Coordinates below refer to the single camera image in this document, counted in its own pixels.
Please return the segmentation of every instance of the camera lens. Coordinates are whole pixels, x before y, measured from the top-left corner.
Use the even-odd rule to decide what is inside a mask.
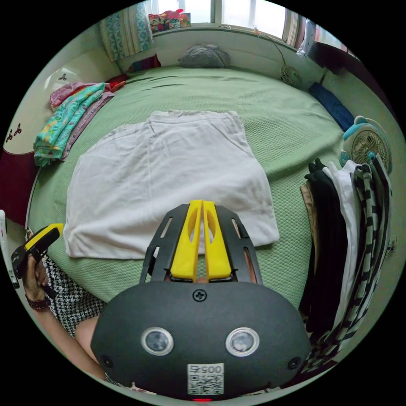
[[[233,330],[225,341],[227,351],[236,357],[246,357],[256,351],[259,346],[259,336],[248,327]]]
[[[151,327],[143,332],[141,344],[152,355],[166,355],[172,351],[173,338],[167,330]]]
[[[254,344],[254,338],[247,332],[240,332],[231,339],[231,346],[238,352],[248,351]]]
[[[152,351],[164,351],[168,347],[168,338],[160,331],[149,333],[145,342]]]

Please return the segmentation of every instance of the gray pillow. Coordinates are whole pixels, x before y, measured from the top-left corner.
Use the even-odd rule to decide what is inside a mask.
[[[217,45],[193,45],[180,58],[182,68],[228,68],[230,56]]]

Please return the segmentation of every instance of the cable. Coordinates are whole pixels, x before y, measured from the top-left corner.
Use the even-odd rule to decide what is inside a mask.
[[[286,65],[286,61],[285,61],[285,58],[283,57],[283,53],[280,51],[280,49],[279,49],[278,46],[276,45],[275,39],[272,38],[271,36],[269,36],[269,35],[263,33],[262,31],[258,30],[258,28],[257,28],[256,25],[254,25],[253,27],[254,27],[254,28],[253,28],[252,32],[255,33],[255,34],[257,34],[257,35],[258,35],[258,38],[260,38],[261,36],[264,36],[264,37],[270,39],[270,40],[274,43],[274,45],[276,46],[276,49],[279,51],[280,56],[282,57],[283,64]]]

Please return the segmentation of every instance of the forearm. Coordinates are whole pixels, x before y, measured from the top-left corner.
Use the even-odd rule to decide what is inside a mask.
[[[50,309],[36,311],[35,313],[39,323],[72,364],[98,379],[105,380],[105,374],[100,365],[96,364],[76,339],[68,334]]]

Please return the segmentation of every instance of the houndstooth skirt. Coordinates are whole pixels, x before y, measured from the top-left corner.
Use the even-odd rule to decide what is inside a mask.
[[[49,308],[69,335],[75,337],[77,325],[98,316],[106,303],[79,286],[47,255],[42,262],[48,275],[48,285],[57,293]],[[121,386],[107,374],[106,381]]]

